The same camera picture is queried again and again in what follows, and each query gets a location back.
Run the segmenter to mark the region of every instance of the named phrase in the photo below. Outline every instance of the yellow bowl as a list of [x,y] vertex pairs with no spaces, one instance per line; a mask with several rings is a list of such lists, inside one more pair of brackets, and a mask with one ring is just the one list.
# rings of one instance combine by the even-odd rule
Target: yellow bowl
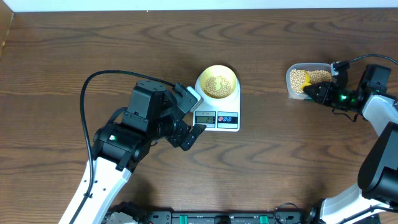
[[208,67],[205,71],[202,72],[202,74],[200,75],[200,88],[202,89],[202,91],[206,94],[206,91],[205,91],[206,81],[209,78],[220,77],[220,76],[225,78],[227,80],[227,82],[229,82],[229,84],[231,84],[231,89],[227,96],[232,94],[232,92],[236,88],[237,78],[236,78],[235,73],[230,68],[225,67],[223,65],[213,65],[211,67]]

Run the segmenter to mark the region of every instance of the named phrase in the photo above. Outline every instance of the white scale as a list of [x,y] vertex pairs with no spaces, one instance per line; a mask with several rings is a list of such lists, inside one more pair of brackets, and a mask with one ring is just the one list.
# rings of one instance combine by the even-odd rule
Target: white scale
[[[232,93],[225,98],[212,98],[203,91],[209,77],[225,77],[232,83]],[[193,112],[193,125],[206,125],[205,131],[239,131],[241,122],[241,85],[234,72],[228,67],[214,65],[207,68],[198,78],[195,91],[203,102]]]

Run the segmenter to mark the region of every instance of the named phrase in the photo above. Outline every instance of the yellow scoop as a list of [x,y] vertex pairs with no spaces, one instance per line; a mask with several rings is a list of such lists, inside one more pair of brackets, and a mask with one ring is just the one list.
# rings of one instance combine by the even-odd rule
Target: yellow scoop
[[303,85],[300,87],[302,90],[304,89],[304,87],[311,85],[310,75],[306,71],[303,71],[303,72],[305,74],[305,81],[304,81]]

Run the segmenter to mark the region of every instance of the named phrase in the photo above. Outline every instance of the digital kitchen scale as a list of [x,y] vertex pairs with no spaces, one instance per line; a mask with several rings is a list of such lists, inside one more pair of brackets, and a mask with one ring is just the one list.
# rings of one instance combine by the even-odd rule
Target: digital kitchen scale
[[[229,92],[222,89],[230,86]],[[224,98],[210,97],[207,88],[213,93],[222,92]],[[207,68],[198,78],[195,91],[203,98],[203,102],[193,112],[193,125],[204,124],[206,131],[239,131],[241,120],[241,85],[234,72],[228,67],[214,65]]]

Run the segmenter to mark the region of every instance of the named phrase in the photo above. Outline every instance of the cardboard edge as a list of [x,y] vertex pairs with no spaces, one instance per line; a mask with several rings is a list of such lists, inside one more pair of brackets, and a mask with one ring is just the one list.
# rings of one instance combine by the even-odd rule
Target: cardboard edge
[[6,45],[6,39],[10,32],[12,20],[14,18],[14,12],[0,0],[0,57],[4,46]]

